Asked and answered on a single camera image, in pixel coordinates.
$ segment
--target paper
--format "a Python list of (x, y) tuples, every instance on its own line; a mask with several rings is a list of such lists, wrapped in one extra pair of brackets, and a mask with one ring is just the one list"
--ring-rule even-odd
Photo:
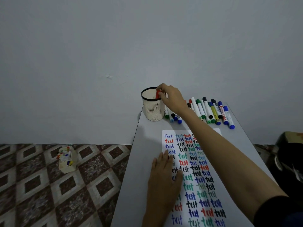
[[(219, 128), (214, 129), (221, 135)], [(210, 163), (191, 131), (163, 130), (162, 151), (173, 155), (172, 179), (183, 171), (181, 192), (165, 226), (225, 226), (226, 215), (216, 194)]]

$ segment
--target white table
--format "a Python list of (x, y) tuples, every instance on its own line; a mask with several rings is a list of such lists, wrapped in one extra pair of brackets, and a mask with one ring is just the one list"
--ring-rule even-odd
[[(230, 108), (229, 112), (235, 124), (234, 130), (230, 130), (228, 126), (223, 124), (220, 126), (211, 124), (210, 126), (220, 128), (223, 137), (234, 144), (273, 179)], [(168, 119), (151, 122), (141, 112), (111, 226), (141, 226), (146, 208), (147, 183), (152, 160), (162, 151), (162, 130), (189, 130), (189, 128), (184, 121), (182, 124), (170, 123)], [(237, 208), (218, 175), (212, 176), (216, 182), (216, 194), (220, 198), (227, 216), (226, 226), (253, 226)]]

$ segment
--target hand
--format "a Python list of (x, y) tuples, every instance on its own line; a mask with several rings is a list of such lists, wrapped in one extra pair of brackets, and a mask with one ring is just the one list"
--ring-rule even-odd
[(167, 86), (166, 84), (160, 84), (156, 90), (160, 90), (159, 96), (163, 103), (177, 115), (181, 115), (184, 110), (188, 110), (183, 96), (178, 88), (173, 86)]
[(154, 158), (147, 190), (146, 213), (142, 226), (162, 226), (167, 215), (176, 203), (181, 191), (183, 172), (177, 172), (176, 180), (172, 180), (173, 156), (168, 159), (168, 151), (161, 152)]

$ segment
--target white wall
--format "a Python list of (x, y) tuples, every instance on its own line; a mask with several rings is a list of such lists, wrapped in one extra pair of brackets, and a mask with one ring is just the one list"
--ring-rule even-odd
[(131, 143), (140, 92), (161, 82), (227, 101), (253, 143), (302, 132), (302, 8), (0, 0), (0, 143)]

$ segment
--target black rim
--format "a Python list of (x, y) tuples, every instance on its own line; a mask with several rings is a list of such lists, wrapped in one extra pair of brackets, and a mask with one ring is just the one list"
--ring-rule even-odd
[(141, 92), (141, 97), (142, 97), (142, 99), (144, 99), (144, 100), (147, 100), (147, 101), (158, 101), (158, 100), (160, 100), (161, 98), (159, 98), (159, 99), (146, 99), (145, 97), (143, 97), (143, 92), (145, 92), (145, 91), (147, 91), (147, 90), (149, 90), (149, 89), (153, 89), (153, 88), (157, 88), (157, 87), (149, 87), (149, 88), (145, 88), (142, 92)]

